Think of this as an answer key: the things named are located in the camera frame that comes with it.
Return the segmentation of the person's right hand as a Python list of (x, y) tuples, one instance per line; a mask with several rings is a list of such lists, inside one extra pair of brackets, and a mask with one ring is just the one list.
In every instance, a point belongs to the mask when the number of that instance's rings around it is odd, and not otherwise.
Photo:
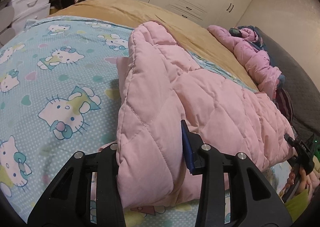
[[(308, 191), (309, 195), (313, 195), (315, 189), (319, 186), (319, 173), (313, 169), (310, 174), (306, 174), (304, 168), (300, 167), (299, 174), (301, 177), (300, 184), (298, 185), (296, 194), (302, 193), (304, 190)], [(285, 189), (288, 189), (294, 184), (294, 179), (296, 174), (291, 170), (289, 177), (287, 178), (287, 183)]]

